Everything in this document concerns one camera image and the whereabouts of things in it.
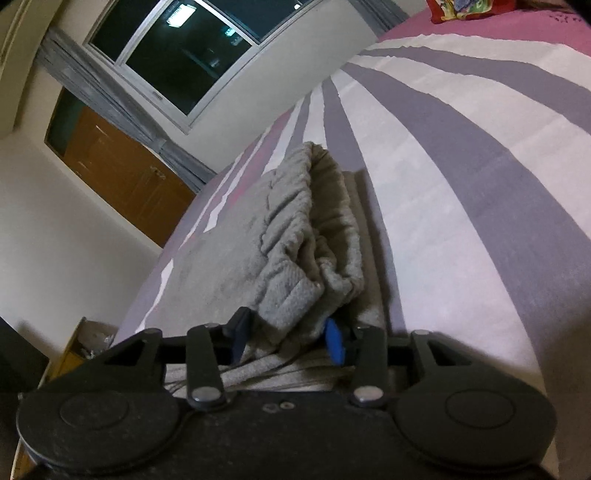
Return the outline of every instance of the wooden door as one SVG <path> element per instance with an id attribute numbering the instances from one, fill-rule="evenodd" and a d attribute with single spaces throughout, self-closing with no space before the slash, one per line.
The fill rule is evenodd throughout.
<path id="1" fill-rule="evenodd" d="M 80 114 L 63 161 L 161 247 L 195 197 L 147 148 L 88 107 Z"/>

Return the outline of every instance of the curtain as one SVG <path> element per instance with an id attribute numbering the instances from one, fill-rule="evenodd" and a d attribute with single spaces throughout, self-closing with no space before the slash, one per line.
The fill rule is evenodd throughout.
<path id="1" fill-rule="evenodd" d="M 36 62 L 109 123 L 155 151 L 195 193 L 214 177 L 213 170 L 170 140 L 154 118 L 62 30 L 47 31 Z"/>
<path id="2" fill-rule="evenodd" d="M 349 0 L 349 2 L 378 37 L 408 18 L 394 0 Z"/>

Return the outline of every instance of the striped bed sheet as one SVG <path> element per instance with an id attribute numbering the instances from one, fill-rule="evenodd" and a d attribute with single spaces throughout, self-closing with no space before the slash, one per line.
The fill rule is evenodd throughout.
<path id="1" fill-rule="evenodd" d="M 547 11 L 428 19 L 352 58 L 206 186 L 116 341 L 158 316 L 179 250 L 313 141 L 356 174 L 392 333 L 443 332 L 546 393 L 558 431 L 544 464 L 586 480 L 591 30 Z"/>

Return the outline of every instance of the window frame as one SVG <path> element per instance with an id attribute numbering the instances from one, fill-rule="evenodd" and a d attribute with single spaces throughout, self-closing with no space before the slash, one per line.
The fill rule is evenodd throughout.
<path id="1" fill-rule="evenodd" d="M 83 46 L 91 52 L 91 54 L 98 59 L 103 66 L 106 66 L 109 70 L 117 74 L 118 77 L 123 79 L 128 85 L 130 85 L 136 92 L 138 92 L 144 99 L 149 101 L 154 107 L 156 107 L 168 120 L 170 120 L 176 127 L 178 127 L 185 134 L 188 134 L 197 121 L 198 117 L 203 113 L 207 106 L 213 101 L 213 99 L 222 91 L 222 89 L 244 68 L 248 65 L 273 39 L 281 34 L 286 28 L 288 28 L 293 22 L 297 21 L 303 15 L 308 13 L 318 4 L 324 0 L 311 0 L 309 3 L 303 5 L 298 10 L 294 10 L 294 13 L 287 17 L 282 23 L 267 34 L 261 41 L 257 41 L 252 38 L 246 31 L 240 28 L 240 26 L 233 23 L 227 18 L 222 12 L 215 8 L 207 0 L 193 0 L 200 7 L 205 8 L 211 14 L 218 17 L 228 27 L 233 28 L 245 41 L 247 41 L 251 47 L 236 61 L 234 64 L 214 83 L 214 85 L 207 91 L 207 93 L 198 101 L 197 105 L 191 110 L 188 115 L 185 115 L 178 107 L 176 107 L 170 100 L 168 100 L 163 94 L 158 92 L 153 86 L 151 86 L 144 78 L 142 78 L 137 72 L 133 71 L 127 64 L 127 60 L 131 57 L 135 48 L 142 41 L 146 33 L 152 28 L 159 17 L 166 11 L 166 9 L 176 0 L 159 0 L 155 7 L 140 24 L 137 30 L 134 32 L 132 37 L 127 42 L 127 45 L 121 51 L 115 61 L 111 60 L 104 53 L 102 53 L 97 47 L 95 47 L 91 41 L 95 36 L 96 32 L 102 26 L 105 19 L 111 13 L 111 10 L 118 2 L 118 0 L 111 0 L 99 20 L 95 23 L 90 33 L 84 40 Z"/>

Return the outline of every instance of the white stripe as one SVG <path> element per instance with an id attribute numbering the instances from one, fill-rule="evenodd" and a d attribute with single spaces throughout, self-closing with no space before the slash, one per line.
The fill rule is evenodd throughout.
<path id="1" fill-rule="evenodd" d="M 162 270 L 162 272 L 160 274 L 160 286 L 158 288 L 158 294 L 156 295 L 156 298 L 154 299 L 154 303 L 152 304 L 152 306 L 148 310 L 148 313 L 146 313 L 146 315 L 144 315 L 144 318 L 139 323 L 139 326 L 135 329 L 135 333 L 139 333 L 146 328 L 146 320 L 150 316 L 150 314 L 154 311 L 154 309 L 156 308 L 156 305 L 158 305 L 158 303 L 160 303 L 160 300 L 162 300 L 162 296 L 164 295 L 164 289 L 166 288 L 166 285 L 168 283 L 168 279 L 170 278 L 170 274 L 173 272 L 173 268 L 174 268 L 174 259 L 171 259 L 170 262 L 168 262 L 168 264 L 166 265 L 166 267 L 164 267 L 164 269 Z"/>
<path id="2" fill-rule="evenodd" d="M 397 47 L 428 47 L 478 59 L 521 61 L 591 90 L 591 57 L 567 45 L 446 34 L 385 40 L 368 50 Z"/>
<path id="3" fill-rule="evenodd" d="M 240 179 L 242 178 L 242 175 L 244 174 L 244 171 L 246 170 L 248 164 L 251 162 L 252 157 L 254 157 L 256 155 L 256 153 L 258 152 L 258 149 L 261 147 L 261 144 L 263 143 L 263 141 L 267 137 L 267 134 L 271 130 L 271 127 L 272 127 L 272 125 L 269 128 L 267 128 L 267 130 L 265 130 L 265 133 L 263 133 L 261 135 L 261 138 L 259 139 L 258 143 L 256 144 L 255 149 L 252 151 L 251 156 L 248 157 L 248 160 L 246 160 L 244 162 L 244 165 L 242 166 L 242 168 L 238 171 L 238 173 L 236 174 L 236 176 L 232 180 L 232 183 L 230 184 L 230 186 L 226 190 L 226 193 L 224 193 L 220 202 L 215 206 L 215 208 L 210 213 L 209 220 L 207 221 L 207 225 L 206 225 L 203 233 L 209 232 L 213 227 L 215 227 L 217 225 L 217 219 L 218 219 L 219 214 L 222 211 L 224 205 L 228 201 L 228 197 L 236 189 L 238 183 L 240 182 Z"/>
<path id="4" fill-rule="evenodd" d="M 324 97 L 322 84 L 318 85 L 310 95 L 310 114 L 304 130 L 304 142 L 314 142 L 326 148 L 324 133 Z"/>
<path id="5" fill-rule="evenodd" d="M 300 110 L 303 103 L 303 98 L 296 103 L 287 125 L 283 129 L 283 132 L 281 132 L 281 136 L 279 137 L 277 146 L 273 151 L 273 155 L 271 155 L 269 162 L 267 162 L 267 165 L 265 166 L 265 170 L 263 170 L 263 175 L 268 171 L 277 168 L 283 161 L 283 158 L 287 152 L 287 147 L 289 147 L 291 137 L 294 133 L 294 130 L 296 129 L 297 118 L 300 115 Z"/>
<path id="6" fill-rule="evenodd" d="M 197 218 L 197 220 L 195 221 L 195 223 L 193 224 L 193 227 L 191 227 L 191 229 L 189 230 L 189 233 L 187 234 L 187 236 L 185 237 L 185 239 L 183 240 L 183 243 L 181 244 L 181 247 L 187 243 L 187 241 L 191 238 L 191 236 L 195 233 L 195 230 L 197 230 L 197 227 L 199 225 L 199 223 L 201 222 L 201 219 L 203 218 L 203 215 L 205 215 L 205 212 L 207 211 L 207 209 L 209 208 L 209 206 L 211 205 L 212 200 L 214 199 L 214 197 L 218 194 L 218 192 L 222 189 L 222 187 L 226 184 L 228 178 L 230 178 L 230 175 L 232 175 L 232 172 L 234 171 L 234 169 L 236 168 L 236 165 L 238 164 L 238 161 L 240 160 L 241 155 L 234 161 L 234 163 L 232 164 L 232 167 L 230 168 L 230 170 L 228 170 L 228 172 L 224 175 L 224 178 L 222 179 L 222 181 L 220 182 L 220 184 L 217 186 L 215 192 L 213 192 L 213 194 L 208 198 L 207 203 L 205 204 L 205 207 L 203 207 L 203 210 L 201 210 L 201 213 L 199 214 L 199 217 Z"/>
<path id="7" fill-rule="evenodd" d="M 447 103 L 507 147 L 591 238 L 591 136 L 565 117 L 502 83 L 443 72 L 409 59 L 360 57 L 355 63 L 387 73 Z"/>
<path id="8" fill-rule="evenodd" d="M 525 118 L 521 112 L 523 102 L 535 104 L 528 106 L 535 107 L 535 114 L 539 115 L 528 130 L 535 132 L 552 119 L 566 122 L 543 105 L 518 98 L 521 94 L 513 90 L 514 95 L 505 103 L 503 95 L 507 92 L 498 89 L 510 89 L 499 87 L 497 82 L 441 72 L 407 59 L 393 60 L 363 57 L 355 63 L 382 70 L 434 96 L 445 92 L 447 99 L 461 105 L 466 113 L 486 118 L 487 125 L 497 125 L 507 143 L 523 152 L 528 149 L 523 148 L 519 138 L 524 134 L 523 126 L 530 121 L 530 116 Z M 545 392 L 540 366 L 521 319 L 452 188 L 408 130 L 362 86 L 354 85 L 355 91 L 348 95 L 342 89 L 343 107 L 350 105 L 345 111 L 366 160 L 378 202 L 383 204 L 408 329 L 446 333 L 494 357 L 500 368 Z M 368 110 L 362 114 L 365 120 L 357 120 L 361 112 L 355 109 L 363 108 Z M 499 111 L 504 112 L 502 120 Z M 539 154 L 530 153 L 532 160 Z M 557 475 L 555 444 L 549 449 L 544 466 Z"/>

